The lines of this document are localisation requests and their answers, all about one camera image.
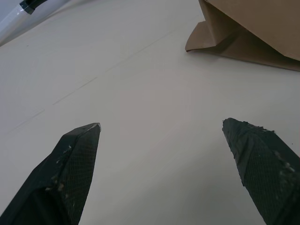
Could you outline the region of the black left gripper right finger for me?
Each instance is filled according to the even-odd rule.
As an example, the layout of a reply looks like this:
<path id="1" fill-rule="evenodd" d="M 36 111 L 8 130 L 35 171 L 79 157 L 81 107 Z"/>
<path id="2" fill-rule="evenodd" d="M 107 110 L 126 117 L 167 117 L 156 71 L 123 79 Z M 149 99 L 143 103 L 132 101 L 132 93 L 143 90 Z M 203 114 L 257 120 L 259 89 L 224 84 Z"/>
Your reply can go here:
<path id="1" fill-rule="evenodd" d="M 228 118 L 222 130 L 266 225 L 300 225 L 300 157 L 264 127 Z"/>

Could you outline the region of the brown paper bag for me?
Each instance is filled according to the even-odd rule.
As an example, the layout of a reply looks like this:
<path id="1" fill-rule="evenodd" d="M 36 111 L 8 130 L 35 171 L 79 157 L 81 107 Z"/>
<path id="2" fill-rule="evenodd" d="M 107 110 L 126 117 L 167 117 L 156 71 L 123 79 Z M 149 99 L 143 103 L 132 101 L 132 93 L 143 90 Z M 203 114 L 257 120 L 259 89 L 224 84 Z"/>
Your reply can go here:
<path id="1" fill-rule="evenodd" d="M 300 72 L 300 0 L 199 0 L 185 50 Z"/>

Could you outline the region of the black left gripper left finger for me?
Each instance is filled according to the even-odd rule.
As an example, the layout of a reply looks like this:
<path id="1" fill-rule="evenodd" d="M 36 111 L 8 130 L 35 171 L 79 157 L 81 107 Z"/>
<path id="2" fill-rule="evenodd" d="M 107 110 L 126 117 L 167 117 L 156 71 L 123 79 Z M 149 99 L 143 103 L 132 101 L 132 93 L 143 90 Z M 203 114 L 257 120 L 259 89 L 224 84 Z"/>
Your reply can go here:
<path id="1" fill-rule="evenodd" d="M 0 216 L 0 225 L 78 225 L 89 194 L 101 126 L 64 134 L 30 173 Z"/>

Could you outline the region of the white pole with black clamp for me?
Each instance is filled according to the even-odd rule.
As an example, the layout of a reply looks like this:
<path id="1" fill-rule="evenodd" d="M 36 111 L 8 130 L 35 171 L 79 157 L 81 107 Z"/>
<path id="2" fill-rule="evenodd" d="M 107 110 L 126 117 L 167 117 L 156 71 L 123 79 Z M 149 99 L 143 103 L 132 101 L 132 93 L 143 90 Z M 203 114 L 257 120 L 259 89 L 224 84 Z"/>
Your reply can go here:
<path id="1" fill-rule="evenodd" d="M 48 0 L 23 0 L 0 22 L 0 45 Z"/>

